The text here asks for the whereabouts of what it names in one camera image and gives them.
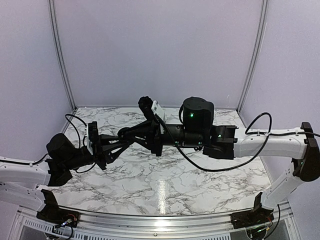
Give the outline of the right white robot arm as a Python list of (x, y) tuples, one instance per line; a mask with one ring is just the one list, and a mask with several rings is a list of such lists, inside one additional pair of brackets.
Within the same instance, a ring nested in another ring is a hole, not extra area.
[(258, 224), (267, 216), (267, 210), (276, 205), (305, 182), (320, 176), (320, 148), (308, 122), (292, 129), (266, 130), (235, 125), (214, 125), (214, 104), (200, 97), (185, 99), (179, 109), (180, 124), (167, 124), (165, 111), (159, 103), (145, 96), (138, 102), (145, 121), (133, 127), (122, 128), (122, 141), (136, 142), (160, 156), (163, 146), (193, 148), (210, 158), (233, 160), (258, 156), (291, 158), (290, 166), (265, 191), (259, 193), (247, 219)]

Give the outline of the black earbud charging case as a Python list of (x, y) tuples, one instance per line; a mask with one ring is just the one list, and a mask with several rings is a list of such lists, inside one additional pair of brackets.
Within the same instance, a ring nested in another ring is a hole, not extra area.
[(130, 132), (131, 132), (131, 128), (130, 127), (121, 128), (117, 133), (118, 139), (121, 142), (130, 142), (132, 140)]

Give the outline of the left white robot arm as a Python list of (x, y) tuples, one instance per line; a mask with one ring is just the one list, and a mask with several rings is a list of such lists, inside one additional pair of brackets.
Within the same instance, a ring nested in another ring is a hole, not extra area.
[(42, 212), (53, 223), (63, 219), (54, 194), (46, 189), (23, 186), (24, 183), (61, 187), (72, 179), (72, 171), (96, 164), (105, 170), (132, 141), (101, 134), (76, 148), (63, 134), (56, 134), (46, 145), (47, 154), (35, 162), (2, 159), (0, 161), (0, 200)]

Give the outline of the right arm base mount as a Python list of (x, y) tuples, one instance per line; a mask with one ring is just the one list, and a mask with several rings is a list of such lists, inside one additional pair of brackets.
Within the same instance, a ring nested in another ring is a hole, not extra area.
[(262, 206), (262, 195), (260, 192), (254, 199), (254, 206), (251, 210), (234, 212), (230, 215), (230, 221), (234, 229), (247, 228), (264, 224), (269, 219), (274, 220), (273, 209), (266, 209)]

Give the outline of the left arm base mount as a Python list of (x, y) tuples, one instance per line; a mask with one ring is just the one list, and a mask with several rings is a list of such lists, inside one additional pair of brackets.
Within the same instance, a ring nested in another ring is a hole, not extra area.
[(56, 197), (49, 190), (42, 189), (41, 193), (44, 197), (44, 207), (37, 211), (36, 217), (38, 219), (54, 224), (62, 224), (71, 220), (71, 226), (73, 228), (77, 227), (80, 217), (78, 211), (61, 208)]

